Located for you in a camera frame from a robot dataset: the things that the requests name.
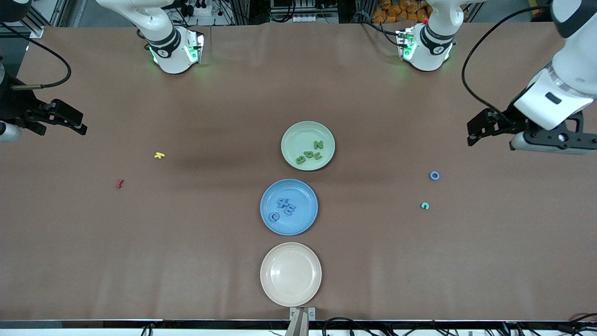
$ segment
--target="metal frame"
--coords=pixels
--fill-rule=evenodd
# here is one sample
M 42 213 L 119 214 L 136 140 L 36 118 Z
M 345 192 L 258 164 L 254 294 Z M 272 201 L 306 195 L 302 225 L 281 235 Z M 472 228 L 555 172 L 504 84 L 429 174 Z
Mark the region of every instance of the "metal frame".
M 481 9 L 481 7 L 483 7 L 483 4 L 484 4 L 484 2 L 477 2 L 476 4 L 472 5 L 469 8 L 469 16 L 465 22 L 472 22 L 472 19 L 474 19 L 475 16 L 477 16 L 477 14 L 479 13 L 479 10 Z
M 75 4 L 75 0 L 58 0 L 52 17 L 47 20 L 37 9 L 31 7 L 27 16 L 20 23 L 23 26 L 11 26 L 14 30 L 22 35 L 29 35 L 30 38 L 41 38 L 44 34 L 45 26 L 63 26 L 62 19 L 66 14 L 67 10 L 71 9 Z M 0 38 L 15 38 L 19 37 L 13 34 L 6 28 L 0 29 Z
M 249 0 L 230 0 L 232 14 L 237 26 L 249 24 Z
M 532 321 L 532 320 L 355 320 L 361 326 L 369 329 L 378 329 L 381 325 L 391 323 L 394 329 L 417 330 L 439 329 L 492 329 L 503 330 L 504 324 L 518 323 L 522 329 L 529 328 L 542 331 L 558 331 L 568 321 Z M 179 329 L 265 329 L 287 330 L 290 320 L 163 320 L 163 319 L 137 319 L 137 320 L 5 320 L 0 321 L 0 330 L 14 328 L 30 329 L 60 329 L 60 328 L 138 328 L 154 324 L 155 328 Z M 309 329 L 322 329 L 325 320 L 310 320 Z M 349 321 L 335 320 L 327 323 L 327 329 L 350 329 L 354 324 Z
M 326 7 L 326 8 L 316 8 L 315 7 L 316 0 L 295 0 L 295 9 L 294 14 L 338 14 L 338 4 Z M 274 0 L 270 0 L 270 13 L 272 16 L 280 19 L 281 17 L 285 17 L 288 13 L 288 6 L 275 6 Z

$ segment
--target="floor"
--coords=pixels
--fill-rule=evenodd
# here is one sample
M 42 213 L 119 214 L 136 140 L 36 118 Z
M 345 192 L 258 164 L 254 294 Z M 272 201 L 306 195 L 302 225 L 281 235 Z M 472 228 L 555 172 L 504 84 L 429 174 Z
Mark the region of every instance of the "floor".
M 130 27 L 132 24 L 121 15 L 107 10 L 96 0 L 79 0 L 74 14 L 69 18 L 70 27 Z M 529 7 L 528 0 L 490 0 L 483 4 L 473 22 L 498 22 L 504 16 Z M 512 22 L 528 22 L 531 13 L 514 17 Z M 4 57 L 2 64 L 8 73 L 16 75 L 25 54 L 27 42 L 22 39 L 0 39 L 0 55 Z

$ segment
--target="table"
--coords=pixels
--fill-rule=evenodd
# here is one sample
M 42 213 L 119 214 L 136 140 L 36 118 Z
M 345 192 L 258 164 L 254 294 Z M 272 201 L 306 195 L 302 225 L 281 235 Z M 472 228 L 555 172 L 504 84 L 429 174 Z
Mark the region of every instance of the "table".
M 259 268 L 288 241 L 321 260 L 307 304 L 318 318 L 594 311 L 597 156 L 511 152 L 508 136 L 467 147 L 466 123 L 483 106 L 460 69 L 489 27 L 463 25 L 431 73 L 360 25 L 196 28 L 204 64 L 181 75 L 161 72 L 133 28 L 48 28 L 42 42 L 73 75 L 37 95 L 82 111 L 89 131 L 48 127 L 0 147 L 1 318 L 287 318 Z M 469 84 L 505 108 L 561 46 L 550 23 L 504 25 L 471 60 Z M 20 79 L 63 74 L 31 46 Z M 586 111 L 594 132 L 595 106 Z M 303 120 L 334 133 L 323 170 L 281 156 L 282 134 Z M 319 199 L 315 224 L 295 237 L 259 215 L 263 191 L 283 178 Z

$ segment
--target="black cable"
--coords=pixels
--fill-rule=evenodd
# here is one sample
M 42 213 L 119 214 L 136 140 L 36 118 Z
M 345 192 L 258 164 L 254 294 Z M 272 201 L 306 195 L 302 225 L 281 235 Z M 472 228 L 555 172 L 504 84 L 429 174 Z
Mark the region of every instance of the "black cable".
M 504 327 L 504 336 L 510 336 L 512 334 L 512 332 L 510 331 L 508 326 L 504 322 L 502 322 L 501 325 Z
M 465 78 L 465 72 L 466 72 L 466 66 L 469 64 L 469 60 L 470 57 L 473 55 L 473 53 L 475 52 L 475 50 L 477 50 L 477 48 L 479 47 L 479 45 L 485 41 L 485 38 L 487 38 L 491 33 L 493 33 L 493 31 L 498 28 L 502 23 L 510 20 L 512 17 L 517 16 L 518 14 L 522 14 L 522 13 L 526 13 L 526 12 L 530 12 L 530 11 L 534 11 L 534 10 L 541 10 L 541 9 L 547 9 L 549 8 L 548 6 L 536 6 L 536 7 L 531 7 L 531 8 L 525 8 L 523 10 L 519 10 L 516 11 L 508 16 L 506 16 L 505 18 L 501 19 L 498 23 L 496 23 L 493 27 L 491 27 L 490 30 L 487 31 L 487 33 L 485 33 L 485 35 L 483 35 L 483 37 L 481 37 L 481 39 L 475 44 L 475 46 L 470 50 L 469 55 L 466 56 L 466 59 L 464 60 L 464 64 L 462 64 L 462 73 L 461 73 L 461 77 L 462 77 L 462 84 L 464 85 L 464 88 L 470 93 L 471 96 L 473 96 L 473 98 L 475 98 L 476 100 L 478 100 L 479 102 L 481 102 L 483 105 L 487 106 L 490 110 L 492 110 L 493 112 L 499 114 L 502 118 L 504 118 L 509 124 L 512 124 L 512 122 L 504 115 L 504 113 L 502 113 L 497 107 L 495 107 L 494 105 L 490 104 L 489 102 L 487 102 L 485 99 L 479 97 L 475 92 L 473 92 L 473 90 L 469 87 L 468 83 L 466 82 L 466 78 Z
M 473 15 L 473 17 L 470 17 L 468 22 L 473 22 L 473 19 L 475 17 L 477 17 L 477 14 L 479 14 L 479 11 L 481 10 L 481 8 L 483 8 L 483 5 L 485 5 L 484 2 L 482 2 L 481 5 L 479 5 L 479 8 L 477 8 L 477 11 L 475 12 L 475 15 Z
M 591 314 L 583 315 L 583 316 L 581 316 L 581 317 L 579 317 L 577 319 L 571 320 L 570 323 L 572 323 L 572 322 L 580 322 L 580 321 L 582 321 L 584 319 L 588 319 L 589 317 L 593 317 L 593 316 L 597 316 L 597 313 L 591 313 Z
M 141 33 L 141 30 L 139 28 L 137 28 L 137 36 L 139 38 L 145 39 L 145 36 L 143 36 L 143 34 Z M 145 45 L 143 46 L 143 49 L 149 50 L 149 43 L 145 43 Z
M 442 334 L 443 336 L 458 336 L 458 330 L 455 329 L 456 334 L 452 334 L 450 332 L 450 330 L 446 330 L 446 329 L 439 329 L 435 326 L 432 326 L 433 329 L 435 329 L 438 333 Z
M 66 66 L 66 76 L 64 76 L 64 78 L 62 78 L 61 80 L 57 81 L 57 82 L 53 82 L 53 83 L 49 83 L 49 84 L 35 84 L 35 85 L 27 85 L 28 89 L 31 90 L 36 90 L 39 88 L 46 88 L 46 87 L 55 87 L 58 86 L 60 84 L 64 84 L 64 82 L 66 82 L 67 80 L 69 80 L 70 75 L 72 73 L 72 70 L 70 68 L 70 64 L 69 62 L 67 62 L 64 58 L 62 58 L 62 56 L 58 55 L 54 50 L 46 47 L 45 45 L 35 41 L 34 39 L 30 39 L 24 35 L 22 35 L 21 33 L 19 33 L 18 31 L 14 30 L 13 28 L 7 26 L 4 22 L 0 22 L 0 25 L 2 25 L 2 27 L 10 30 L 12 33 L 16 34 L 17 36 L 19 36 L 20 38 L 26 39 L 27 41 L 37 45 L 38 47 L 42 48 L 43 50 L 49 52 L 50 54 L 56 56 L 56 58 L 58 58 L 59 60 L 62 61 L 62 63 L 64 63 L 64 65 Z
M 231 5 L 230 5 L 228 2 L 224 1 L 224 3 L 226 4 L 226 6 L 227 6 L 228 8 L 230 8 L 230 11 L 231 11 L 233 14 L 240 15 L 241 17 L 243 17 L 243 18 L 245 18 L 247 21 L 249 21 L 249 18 L 248 18 L 247 16 L 245 16 L 245 15 L 242 15 L 242 13 L 239 13 L 239 12 L 235 11 L 234 9 L 232 9 L 232 6 L 231 6 Z
M 148 331 L 147 336 L 152 336 L 153 335 L 153 327 L 155 325 L 153 323 L 150 323 L 146 326 L 143 327 L 143 330 L 141 331 L 141 336 L 145 336 L 145 332 Z
M 175 7 L 175 10 L 176 10 L 177 12 L 179 12 L 179 14 L 180 14 L 180 17 L 183 19 L 183 22 L 184 22 L 184 27 L 185 27 L 185 28 L 188 28 L 188 27 L 190 27 L 190 26 L 189 26 L 189 24 L 187 23 L 186 19 L 184 18 L 184 16 L 183 16 L 183 13 L 181 13 L 181 12 L 180 12 L 179 8 L 178 8 L 178 7 Z
M 385 323 L 383 325 L 383 328 L 380 328 L 380 331 L 385 335 L 385 336 L 398 336 L 396 335 L 396 333 L 394 332 L 394 330 L 392 329 L 392 324 L 391 323 Z
M 230 14 L 224 8 L 224 5 L 222 5 L 222 1 L 219 0 L 219 3 L 220 3 L 220 8 L 222 9 L 222 12 L 224 14 L 224 19 L 226 19 L 226 22 L 228 22 L 229 25 L 234 26 L 235 24 L 232 21 L 232 18 L 230 17 Z
M 581 329 L 576 330 L 575 332 L 573 332 L 570 336 L 576 336 L 576 335 L 584 336 L 583 333 L 582 333 L 583 331 L 585 331 L 585 330 L 581 328 Z
M 536 332 L 535 329 L 532 329 L 530 326 L 527 326 L 527 329 L 529 329 L 535 336 L 542 336 L 541 334 Z
M 392 331 L 392 333 L 393 333 L 393 334 L 395 334 L 395 335 L 396 335 L 396 333 L 394 332 L 394 327 L 393 327 L 393 325 L 394 325 L 394 323 L 390 323 L 390 330 Z M 406 332 L 404 335 L 402 335 L 402 336 L 408 336 L 408 335 L 410 335 L 410 334 L 411 334 L 413 331 L 415 331 L 415 330 L 417 330 L 417 329 L 420 329 L 420 328 L 422 328 L 422 327 L 423 327 L 422 325 L 416 325 L 416 326 L 414 326 L 412 329 L 410 329 L 409 331 L 407 331 L 407 332 Z
M 384 29 L 379 28 L 379 27 L 377 27 L 376 25 L 374 25 L 374 24 L 372 24 L 370 22 L 357 22 L 357 23 L 362 23 L 363 25 L 368 25 L 370 27 L 373 27 L 373 29 L 377 30 L 378 32 L 382 32 L 382 33 L 387 34 L 387 35 L 393 35 L 393 36 L 398 36 L 399 35 L 399 33 L 390 32 L 388 30 L 384 30 Z
M 328 336 L 326 334 L 326 328 L 328 326 L 328 323 L 333 322 L 333 321 L 337 321 L 337 320 L 342 320 L 342 321 L 349 321 L 350 323 L 354 323 L 356 326 L 358 326 L 359 328 L 363 329 L 365 332 L 369 333 L 371 336 L 379 336 L 377 334 L 374 334 L 371 330 L 369 330 L 368 328 L 362 326 L 360 323 L 353 321 L 352 319 L 349 319 L 348 317 L 332 317 L 331 319 L 327 319 L 325 320 L 324 326 L 321 328 L 321 335 L 322 336 Z
M 387 40 L 390 41 L 391 44 L 396 45 L 398 47 L 407 47 L 406 44 L 392 41 L 392 39 L 387 35 L 386 30 L 383 29 L 383 25 L 381 23 L 379 24 L 379 27 L 381 28 L 381 32 L 383 33 L 383 36 L 385 36 L 387 38 Z
M 524 331 L 522 331 L 522 328 L 521 328 L 521 326 L 520 326 L 520 323 L 516 323 L 516 324 L 515 324 L 515 327 L 516 327 L 516 330 L 518 330 L 518 336 L 526 336 L 526 335 L 524 334 Z
M 292 3 L 288 4 L 288 12 L 286 13 L 286 16 L 284 16 L 284 18 L 282 18 L 282 20 L 277 20 L 277 19 L 272 18 L 272 21 L 279 22 L 279 23 L 287 22 L 294 16 L 294 12 L 296 9 L 297 9 L 297 3 L 295 0 L 293 0 Z

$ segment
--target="wire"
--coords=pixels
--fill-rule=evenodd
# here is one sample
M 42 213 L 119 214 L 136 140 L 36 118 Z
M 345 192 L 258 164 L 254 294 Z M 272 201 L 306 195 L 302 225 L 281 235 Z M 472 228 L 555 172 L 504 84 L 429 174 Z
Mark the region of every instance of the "wire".
M 354 323 L 355 325 L 357 325 L 359 328 L 363 329 L 365 332 L 369 333 L 371 336 L 379 336 L 377 334 L 374 334 L 371 330 L 369 330 L 368 328 L 362 326 L 358 322 L 355 322 L 355 321 L 349 319 L 348 317 L 332 317 L 331 319 L 325 320 L 324 326 L 321 328 L 321 335 L 322 336 L 328 336 L 326 334 L 326 331 L 325 331 L 326 328 L 327 328 L 327 326 L 328 326 L 328 323 L 333 322 L 333 321 L 337 321 L 337 320 L 349 321 L 349 322 Z
M 381 23 L 379 24 L 379 27 L 381 28 L 381 32 L 383 33 L 383 36 L 385 36 L 387 38 L 387 40 L 390 41 L 391 44 L 397 45 L 398 47 L 407 47 L 406 44 L 392 41 L 392 39 L 387 35 L 386 30 L 383 29 L 383 25 Z
M 549 8 L 548 6 L 535 6 L 535 7 L 531 7 L 531 8 L 525 8 L 523 10 L 519 10 L 516 11 L 508 16 L 506 16 L 505 18 L 501 19 L 498 23 L 496 23 L 493 27 L 491 27 L 490 30 L 487 31 L 487 33 L 485 33 L 485 35 L 483 35 L 483 37 L 481 37 L 481 39 L 475 44 L 475 46 L 470 50 L 469 55 L 466 56 L 466 59 L 464 60 L 464 64 L 462 64 L 462 73 L 461 73 L 461 77 L 462 77 L 462 84 L 464 85 L 464 88 L 470 93 L 471 96 L 473 96 L 473 98 L 475 98 L 476 100 L 478 100 L 479 102 L 481 102 L 483 105 L 487 106 L 490 110 L 492 110 L 493 112 L 499 114 L 502 118 L 504 118 L 509 124 L 512 124 L 512 122 L 504 115 L 504 113 L 502 113 L 497 107 L 495 107 L 494 105 L 490 104 L 489 102 L 487 102 L 485 99 L 479 97 L 475 92 L 473 92 L 473 90 L 469 87 L 468 83 L 466 82 L 466 77 L 465 77 L 465 72 L 466 72 L 466 66 L 469 64 L 469 60 L 470 57 L 473 56 L 473 53 L 475 52 L 475 50 L 477 50 L 477 48 L 479 47 L 479 45 L 485 41 L 485 38 L 487 38 L 496 28 L 498 28 L 502 23 L 510 20 L 512 17 L 517 16 L 518 14 L 522 14 L 522 13 L 526 13 L 526 12 L 530 12 L 530 11 L 534 11 L 534 10 L 540 10 L 540 9 L 546 9 Z
M 504 322 L 502 322 L 501 325 L 504 327 L 504 336 L 510 336 L 512 332 L 510 331 L 508 326 Z
M 236 14 L 236 15 L 240 15 L 241 17 L 243 17 L 244 19 L 246 19 L 247 21 L 249 21 L 249 18 L 248 18 L 247 16 L 245 16 L 245 15 L 243 15 L 242 13 L 239 13 L 239 12 L 235 11 L 234 9 L 232 9 L 232 6 L 231 6 L 231 5 L 230 5 L 228 2 L 224 1 L 224 3 L 226 4 L 226 6 L 227 6 L 228 8 L 230 8 L 230 11 L 231 11 L 232 13 L 234 13 L 234 14 Z
M 583 316 L 581 316 L 581 317 L 579 317 L 577 319 L 571 320 L 570 322 L 580 322 L 580 321 L 582 321 L 584 319 L 588 319 L 589 317 L 593 317 L 593 316 L 597 316 L 597 313 L 586 314 L 586 315 L 583 315 Z
M 152 336 L 153 335 L 153 327 L 155 326 L 155 324 L 150 323 L 146 326 L 143 327 L 143 330 L 141 331 L 141 336 L 145 336 L 145 332 L 147 331 L 147 336 Z
M 228 11 L 224 8 L 224 6 L 222 5 L 222 1 L 218 0 L 220 3 L 220 8 L 222 10 L 222 13 L 224 15 L 224 19 L 226 19 L 226 22 L 228 22 L 229 25 L 234 26 L 234 23 L 232 21 L 232 18 L 230 17 Z
M 415 331 L 415 330 L 417 330 L 417 329 L 420 329 L 420 328 L 421 328 L 421 326 L 416 326 L 416 327 L 414 327 L 413 329 L 411 329 L 411 330 L 407 331 L 407 332 L 406 332 L 404 335 L 402 335 L 402 336 L 408 336 L 408 335 L 410 335 L 410 334 L 411 334 L 413 331 Z
M 137 28 L 137 36 L 139 38 L 145 39 L 145 36 L 143 36 L 143 34 L 141 33 L 141 30 L 139 28 Z M 143 49 L 149 50 L 149 43 L 145 43 L 145 45 L 143 46 Z
M 481 11 L 481 8 L 483 8 L 483 5 L 485 5 L 485 3 L 484 3 L 484 2 L 482 2 L 482 3 L 481 3 L 481 5 L 479 5 L 479 8 L 477 8 L 477 10 L 475 11 L 475 13 L 474 13 L 473 17 L 469 18 L 469 21 L 468 21 L 468 22 L 473 22 L 473 19 L 474 19 L 475 17 L 477 17 L 477 14 L 479 14 L 479 11 Z
M 35 41 L 34 39 L 30 39 L 26 36 L 24 36 L 23 34 L 19 33 L 18 31 L 14 30 L 13 28 L 7 26 L 6 24 L 4 24 L 3 22 L 0 22 L 0 25 L 2 25 L 2 27 L 10 30 L 12 33 L 16 34 L 17 36 L 19 36 L 20 38 L 26 39 L 27 41 L 37 45 L 38 47 L 42 48 L 43 50 L 49 52 L 50 54 L 56 56 L 56 58 L 58 58 L 59 60 L 62 61 L 62 63 L 64 63 L 64 65 L 66 66 L 66 76 L 64 76 L 64 78 L 62 78 L 61 80 L 57 81 L 57 82 L 53 82 L 53 83 L 49 83 L 49 84 L 34 84 L 34 85 L 13 85 L 11 86 L 11 88 L 13 90 L 18 90 L 19 87 L 26 87 L 27 90 L 37 90 L 40 88 L 46 88 L 46 87 L 55 87 L 58 86 L 60 84 L 64 84 L 64 82 L 66 82 L 67 80 L 69 80 L 70 75 L 72 73 L 72 70 L 70 68 L 70 64 L 69 62 L 67 62 L 64 58 L 62 58 L 62 56 L 58 55 L 54 50 L 46 47 L 45 45 Z
M 570 336 L 576 336 L 576 335 L 584 336 L 582 334 L 583 331 L 585 331 L 584 328 L 580 328 L 579 330 L 576 330 L 575 332 L 573 332 Z
M 431 326 L 433 329 L 437 330 L 438 333 L 442 334 L 443 336 L 458 336 L 458 330 L 454 329 L 456 334 L 452 334 L 450 330 L 439 329 L 435 326 Z
M 532 329 L 530 326 L 527 326 L 527 329 L 529 329 L 533 334 L 535 334 L 535 336 L 541 336 L 541 334 L 536 332 L 535 329 Z
M 323 8 L 321 9 L 321 17 L 323 17 L 323 18 L 324 18 L 325 22 L 326 22 L 328 25 L 331 25 L 331 23 L 328 21 L 328 18 L 326 18 L 326 17 L 325 17 L 325 14 L 324 14 L 324 10 L 323 10 Z
M 189 27 L 189 24 L 187 23 L 186 19 L 184 18 L 184 16 L 183 16 L 183 13 L 181 13 L 181 12 L 180 12 L 180 10 L 179 10 L 179 8 L 178 8 L 178 7 L 175 7 L 175 10 L 176 10 L 177 12 L 179 12 L 179 14 L 180 14 L 180 17 L 183 19 L 183 22 L 184 22 L 184 27 L 185 27 L 185 28 L 188 28 L 188 27 Z
M 294 11 L 296 10 L 296 8 L 297 8 L 297 3 L 295 0 L 293 0 L 292 3 L 288 4 L 288 12 L 284 16 L 284 18 L 282 18 L 282 20 L 272 18 L 272 21 L 279 22 L 279 23 L 284 23 L 284 22 L 289 21 L 294 16 Z
M 398 36 L 398 35 L 399 35 L 399 33 L 396 33 L 396 32 L 390 32 L 390 31 L 388 31 L 388 30 L 384 30 L 384 29 L 382 29 L 382 28 L 378 28 L 376 25 L 374 25 L 374 24 L 372 24 L 372 23 L 370 23 L 370 22 L 358 22 L 358 23 L 361 23 L 361 24 L 363 24 L 363 25 L 367 25 L 367 26 L 369 26 L 369 27 L 373 27 L 373 29 L 377 30 L 378 32 L 382 32 L 382 33 L 384 33 L 385 35 L 393 35 L 393 36 Z

